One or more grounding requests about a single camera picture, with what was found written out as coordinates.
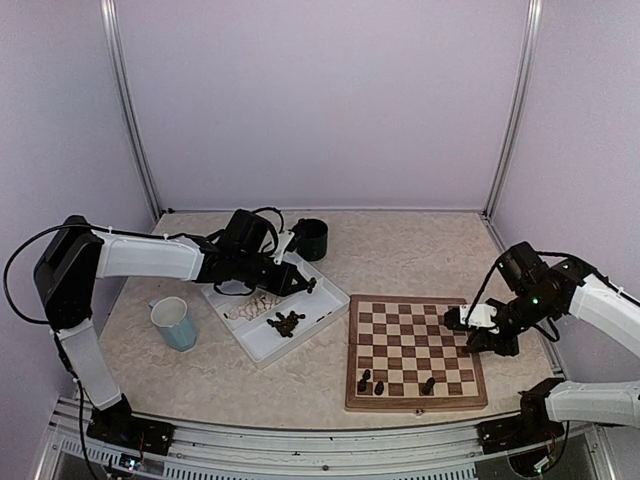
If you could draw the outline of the left aluminium frame post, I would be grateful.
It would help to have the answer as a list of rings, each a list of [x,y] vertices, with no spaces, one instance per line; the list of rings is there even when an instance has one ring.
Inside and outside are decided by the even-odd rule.
[[[101,0],[100,11],[107,41],[109,57],[115,76],[117,97],[124,119],[127,138],[132,150],[133,162],[139,176],[143,194],[152,218],[158,221],[163,209],[147,160],[138,120],[136,117],[133,96],[128,81],[124,49],[119,30],[117,5],[113,0]]]

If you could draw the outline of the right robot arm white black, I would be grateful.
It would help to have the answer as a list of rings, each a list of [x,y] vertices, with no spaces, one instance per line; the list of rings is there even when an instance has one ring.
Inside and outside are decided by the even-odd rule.
[[[446,314],[468,332],[472,353],[514,357],[520,335],[537,330],[557,344],[568,378],[522,393],[511,426],[523,444],[569,421],[638,427],[639,301],[589,262],[539,251],[528,242],[504,251],[490,268],[513,293],[501,302],[480,294]]]

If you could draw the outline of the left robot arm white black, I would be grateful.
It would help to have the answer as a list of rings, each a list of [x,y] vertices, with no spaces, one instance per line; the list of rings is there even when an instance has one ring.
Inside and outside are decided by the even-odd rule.
[[[126,233],[73,215],[60,225],[34,269],[34,281],[54,339],[80,389],[103,412],[102,430],[121,445],[140,434],[137,418],[106,364],[92,322],[96,280],[169,278],[220,287],[238,281],[278,297],[317,283],[286,261],[300,227],[276,228],[260,211],[239,209],[225,228],[207,236]]]

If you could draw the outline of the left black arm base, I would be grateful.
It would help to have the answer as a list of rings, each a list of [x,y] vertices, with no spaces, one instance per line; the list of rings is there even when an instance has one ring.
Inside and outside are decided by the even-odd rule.
[[[167,456],[174,430],[168,422],[135,416],[122,394],[114,405],[103,410],[92,409],[87,435],[111,445]]]

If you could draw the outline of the dark chess piece pair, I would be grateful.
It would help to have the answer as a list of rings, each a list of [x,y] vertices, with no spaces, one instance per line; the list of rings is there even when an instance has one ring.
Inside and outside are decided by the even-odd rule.
[[[328,312],[326,315],[323,315],[323,316],[319,317],[319,318],[316,320],[316,322],[320,322],[320,321],[322,321],[322,320],[324,320],[324,319],[331,318],[331,317],[332,317],[332,315],[333,315],[333,312]]]

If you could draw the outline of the wooden chess board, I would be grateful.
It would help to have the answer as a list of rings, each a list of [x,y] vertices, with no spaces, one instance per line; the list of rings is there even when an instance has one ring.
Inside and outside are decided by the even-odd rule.
[[[361,412],[468,411],[488,406],[482,362],[468,335],[443,325],[463,298],[354,294],[349,307],[345,409]],[[357,382],[369,369],[367,390]],[[423,395],[424,383],[436,383]],[[384,393],[374,394],[378,381]]]

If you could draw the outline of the right aluminium frame post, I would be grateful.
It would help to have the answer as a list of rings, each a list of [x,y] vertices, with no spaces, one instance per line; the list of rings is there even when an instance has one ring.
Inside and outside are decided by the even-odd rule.
[[[501,144],[496,172],[483,210],[484,218],[488,223],[493,221],[496,214],[512,161],[512,155],[526,105],[531,70],[534,65],[542,10],[542,0],[530,0],[528,2],[523,42],[506,130]]]

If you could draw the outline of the white divided plastic tray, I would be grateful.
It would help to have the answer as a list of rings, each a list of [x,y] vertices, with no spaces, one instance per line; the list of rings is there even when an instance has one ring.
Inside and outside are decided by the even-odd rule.
[[[257,368],[263,369],[302,345],[347,312],[349,297],[295,253],[285,255],[308,280],[312,291],[278,297],[264,290],[246,296],[244,285],[206,285],[202,295]]]

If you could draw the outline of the pile of dark chess pieces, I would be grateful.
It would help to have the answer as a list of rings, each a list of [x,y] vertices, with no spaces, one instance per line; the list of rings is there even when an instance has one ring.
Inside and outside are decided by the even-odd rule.
[[[274,328],[283,338],[292,338],[295,328],[301,320],[306,318],[305,314],[298,314],[293,310],[291,310],[287,316],[281,312],[276,312],[275,316],[276,319],[268,319],[267,324]]]

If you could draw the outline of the dark green cup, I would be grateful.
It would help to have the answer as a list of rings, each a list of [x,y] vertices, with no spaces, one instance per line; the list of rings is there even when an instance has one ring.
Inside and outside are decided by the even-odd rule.
[[[328,225],[316,218],[301,219],[295,226],[299,235],[295,251],[304,260],[315,262],[322,260],[328,249]]]

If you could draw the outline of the pile of white chess pieces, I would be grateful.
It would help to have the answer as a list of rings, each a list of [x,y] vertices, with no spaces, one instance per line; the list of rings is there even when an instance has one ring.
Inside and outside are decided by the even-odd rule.
[[[281,299],[271,294],[258,294],[248,297],[243,303],[231,307],[223,317],[229,320],[245,319],[248,321],[274,308]]]

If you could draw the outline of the aluminium frame post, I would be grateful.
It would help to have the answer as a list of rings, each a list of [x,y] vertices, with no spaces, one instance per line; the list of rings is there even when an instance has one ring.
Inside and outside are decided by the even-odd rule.
[[[133,162],[139,176],[143,194],[152,218],[158,221],[163,209],[147,160],[138,120],[136,117],[133,96],[128,81],[124,49],[119,30],[117,5],[113,0],[101,0],[100,11],[107,41],[109,57],[115,76],[117,97],[124,119],[127,138],[132,150]]]
[[[496,214],[512,161],[512,155],[526,105],[531,70],[534,65],[542,10],[542,0],[530,0],[528,2],[523,42],[506,130],[501,144],[496,172],[483,210],[484,218],[488,223],[493,221]]]

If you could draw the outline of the light blue cup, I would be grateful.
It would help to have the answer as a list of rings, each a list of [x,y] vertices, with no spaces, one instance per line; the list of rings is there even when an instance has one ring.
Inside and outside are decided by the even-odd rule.
[[[151,301],[149,307],[151,323],[169,347],[184,352],[196,345],[197,329],[183,299],[166,297]]]

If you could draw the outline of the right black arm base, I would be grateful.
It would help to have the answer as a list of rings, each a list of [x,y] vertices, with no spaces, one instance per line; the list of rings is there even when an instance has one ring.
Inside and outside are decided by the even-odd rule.
[[[517,449],[566,435],[570,422],[551,420],[545,404],[551,390],[563,383],[561,378],[547,378],[520,392],[516,415],[479,423],[476,431],[483,453]]]

